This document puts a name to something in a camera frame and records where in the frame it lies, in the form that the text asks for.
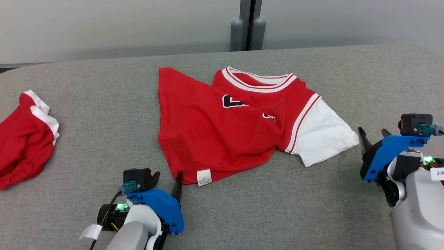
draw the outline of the green led light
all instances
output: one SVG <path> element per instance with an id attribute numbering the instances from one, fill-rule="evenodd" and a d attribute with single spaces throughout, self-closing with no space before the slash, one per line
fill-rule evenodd
<path id="1" fill-rule="evenodd" d="M 431 161 L 433 161 L 433 157 L 431 157 L 431 156 L 425 156 L 425 157 L 424 157 L 424 160 L 425 160 L 426 162 L 431 162 Z"/>

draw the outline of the white sleeve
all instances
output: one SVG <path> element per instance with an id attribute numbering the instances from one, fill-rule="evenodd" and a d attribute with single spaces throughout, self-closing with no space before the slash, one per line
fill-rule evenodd
<path id="1" fill-rule="evenodd" d="M 296 135 L 292 153 L 306 168 L 359 143 L 358 136 L 322 99 L 308 112 Z"/>

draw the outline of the white wall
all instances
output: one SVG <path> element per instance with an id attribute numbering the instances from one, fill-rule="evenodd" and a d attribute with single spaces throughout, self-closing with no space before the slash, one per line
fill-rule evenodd
<path id="1" fill-rule="evenodd" d="M 2 0 L 0 67 L 229 51 L 239 0 Z"/>
<path id="2" fill-rule="evenodd" d="M 262 0 L 263 49 L 396 42 L 444 53 L 443 0 Z"/>

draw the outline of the white label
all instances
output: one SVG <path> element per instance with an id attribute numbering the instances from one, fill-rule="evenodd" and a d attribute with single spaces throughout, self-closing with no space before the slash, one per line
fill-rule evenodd
<path id="1" fill-rule="evenodd" d="M 444 181 L 444 168 L 431 168 L 432 181 Z"/>
<path id="2" fill-rule="evenodd" d="M 197 184 L 199 186 L 203 186 L 211 182 L 211 171 L 209 169 L 197 171 Z"/>
<path id="3" fill-rule="evenodd" d="M 91 239 L 97 239 L 99 237 L 100 231 L 102 230 L 101 225 L 92 224 L 91 226 L 87 227 L 85 231 L 83 231 L 82 235 L 79 239 L 83 238 L 91 238 Z"/>

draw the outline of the gray table surface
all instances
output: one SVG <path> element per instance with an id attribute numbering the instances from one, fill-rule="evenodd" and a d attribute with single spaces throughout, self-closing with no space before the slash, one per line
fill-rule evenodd
<path id="1" fill-rule="evenodd" d="M 431 113 L 444 124 L 444 56 L 405 45 L 227 52 L 34 65 L 0 75 L 0 121 L 32 89 L 60 123 L 60 138 L 39 176 L 0 192 L 0 249 L 88 249 L 79 240 L 129 168 L 160 171 L 174 185 L 157 142 L 159 67 L 211 84 L 226 66 L 259 75 L 295 73 L 369 140 L 397 133 L 403 113 Z M 433 138 L 425 154 L 443 156 Z M 254 169 L 183 187 L 185 230 L 165 250 L 394 249 L 390 209 L 361 180 L 354 147 L 312 167 L 276 151 Z M 101 233 L 104 249 L 114 233 Z"/>

